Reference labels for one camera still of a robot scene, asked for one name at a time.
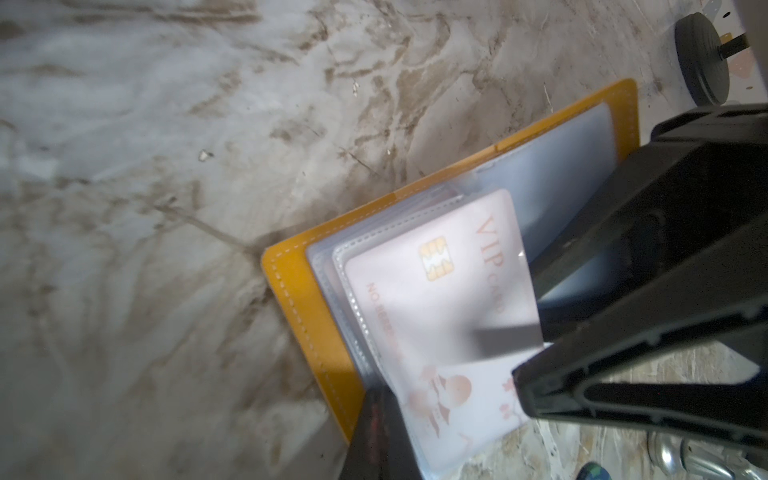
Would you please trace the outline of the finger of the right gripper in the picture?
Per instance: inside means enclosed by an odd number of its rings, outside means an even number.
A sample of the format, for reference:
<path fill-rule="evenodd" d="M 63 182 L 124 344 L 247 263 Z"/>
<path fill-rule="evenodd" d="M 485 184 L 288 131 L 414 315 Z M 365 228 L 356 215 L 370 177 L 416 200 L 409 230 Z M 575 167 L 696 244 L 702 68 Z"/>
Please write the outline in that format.
<path fill-rule="evenodd" d="M 532 418 L 767 446 L 767 107 L 699 107 L 658 124 L 531 267 L 549 293 L 622 244 L 614 293 L 546 316 L 548 347 L 514 370 Z M 614 383 L 708 341 L 758 366 L 735 384 Z"/>

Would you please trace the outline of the yellow leather card holder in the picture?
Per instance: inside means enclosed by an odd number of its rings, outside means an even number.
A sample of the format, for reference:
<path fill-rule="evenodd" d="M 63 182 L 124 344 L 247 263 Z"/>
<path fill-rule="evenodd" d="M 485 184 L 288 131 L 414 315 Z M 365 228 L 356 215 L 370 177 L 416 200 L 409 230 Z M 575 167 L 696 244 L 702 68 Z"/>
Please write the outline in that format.
<path fill-rule="evenodd" d="M 532 281 L 531 261 L 638 145 L 638 88 L 625 79 L 265 251 L 261 265 L 267 281 L 349 445 L 366 392 L 389 386 L 351 310 L 334 263 L 336 248 L 434 205 L 505 189 L 512 198 Z M 537 298 L 534 293 L 542 350 L 547 345 L 544 308 L 595 300 L 614 292 L 620 276 L 617 253 L 606 249 L 551 294 Z"/>

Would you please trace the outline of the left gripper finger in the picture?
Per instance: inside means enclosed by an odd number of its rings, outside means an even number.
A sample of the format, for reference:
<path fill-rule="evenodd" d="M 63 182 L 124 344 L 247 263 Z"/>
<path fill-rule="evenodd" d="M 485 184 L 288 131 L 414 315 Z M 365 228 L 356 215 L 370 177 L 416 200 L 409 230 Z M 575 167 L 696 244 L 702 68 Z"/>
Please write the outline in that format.
<path fill-rule="evenodd" d="M 421 480 L 399 402 L 389 387 L 368 390 L 339 480 Z"/>

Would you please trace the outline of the pink VIP card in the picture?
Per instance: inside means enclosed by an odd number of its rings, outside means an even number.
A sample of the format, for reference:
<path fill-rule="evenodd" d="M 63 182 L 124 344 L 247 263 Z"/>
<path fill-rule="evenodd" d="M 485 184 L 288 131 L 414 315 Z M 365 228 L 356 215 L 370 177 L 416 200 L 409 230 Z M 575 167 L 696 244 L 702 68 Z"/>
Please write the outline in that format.
<path fill-rule="evenodd" d="M 334 263 L 426 476 L 525 423 L 512 372 L 543 338 L 507 190 L 364 234 L 336 248 Z"/>

